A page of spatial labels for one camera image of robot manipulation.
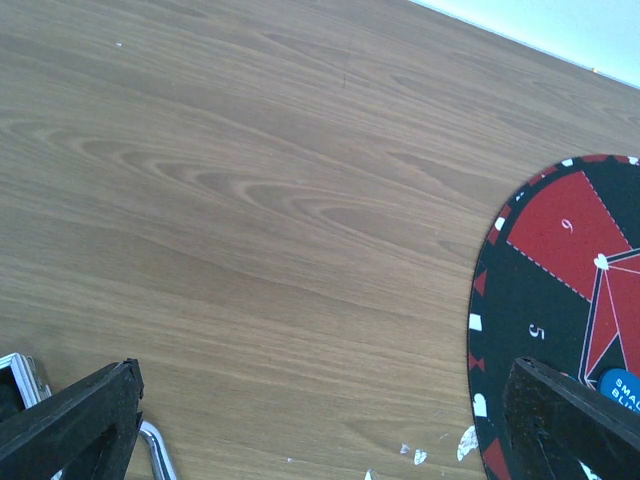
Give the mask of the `blue small blind button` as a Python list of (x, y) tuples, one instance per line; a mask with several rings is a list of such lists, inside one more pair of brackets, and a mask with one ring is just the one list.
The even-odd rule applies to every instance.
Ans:
[(610, 369), (598, 381), (598, 391), (623, 407), (640, 413), (640, 380), (625, 369)]

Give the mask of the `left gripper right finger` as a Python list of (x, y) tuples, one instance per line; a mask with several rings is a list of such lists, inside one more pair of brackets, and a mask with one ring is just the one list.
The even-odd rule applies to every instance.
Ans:
[(639, 477), (639, 415), (551, 367), (514, 360), (503, 393), (507, 438), (524, 479)]

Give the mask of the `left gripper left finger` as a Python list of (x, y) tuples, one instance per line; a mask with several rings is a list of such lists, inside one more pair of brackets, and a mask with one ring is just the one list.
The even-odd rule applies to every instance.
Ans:
[(139, 362), (111, 363), (1, 423), (3, 479), (122, 479), (142, 422)]

